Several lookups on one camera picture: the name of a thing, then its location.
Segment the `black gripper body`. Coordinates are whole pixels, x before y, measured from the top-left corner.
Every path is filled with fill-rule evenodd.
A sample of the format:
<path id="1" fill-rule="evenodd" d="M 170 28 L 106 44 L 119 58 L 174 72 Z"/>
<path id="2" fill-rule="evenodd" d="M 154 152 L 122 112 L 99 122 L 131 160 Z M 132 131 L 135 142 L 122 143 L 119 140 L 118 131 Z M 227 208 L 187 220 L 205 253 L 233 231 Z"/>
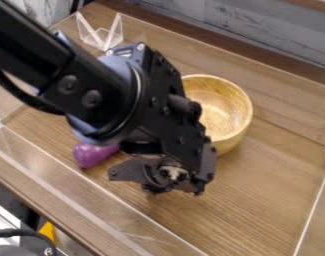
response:
<path id="1" fill-rule="evenodd" d="M 201 192 L 201 181 L 195 171 L 170 157 L 132 158 L 112 166 L 107 175 L 110 181 L 151 184 L 167 188 L 168 192 L 173 190 L 193 194 Z"/>

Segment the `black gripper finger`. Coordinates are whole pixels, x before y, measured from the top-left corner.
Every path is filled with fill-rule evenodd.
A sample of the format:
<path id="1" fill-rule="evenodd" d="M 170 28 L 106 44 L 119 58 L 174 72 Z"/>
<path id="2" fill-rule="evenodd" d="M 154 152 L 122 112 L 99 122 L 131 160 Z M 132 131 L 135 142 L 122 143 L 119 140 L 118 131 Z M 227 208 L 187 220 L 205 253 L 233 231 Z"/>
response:
<path id="1" fill-rule="evenodd" d="M 140 188 L 144 192 L 151 193 L 151 194 L 162 194 L 162 193 L 168 192 L 167 188 L 156 187 L 151 184 L 142 184 Z"/>

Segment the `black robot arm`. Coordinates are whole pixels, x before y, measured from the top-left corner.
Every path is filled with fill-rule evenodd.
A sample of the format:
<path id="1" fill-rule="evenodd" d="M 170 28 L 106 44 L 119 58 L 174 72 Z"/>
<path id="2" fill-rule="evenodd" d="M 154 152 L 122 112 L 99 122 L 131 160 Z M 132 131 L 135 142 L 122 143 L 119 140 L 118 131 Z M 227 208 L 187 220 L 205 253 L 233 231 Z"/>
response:
<path id="1" fill-rule="evenodd" d="M 36 110 L 64 116 L 80 141 L 115 144 L 130 155 L 110 168 L 110 180 L 136 182 L 154 194 L 203 192 L 217 150 L 202 106 L 147 44 L 116 46 L 94 57 L 0 0 L 0 86 Z"/>

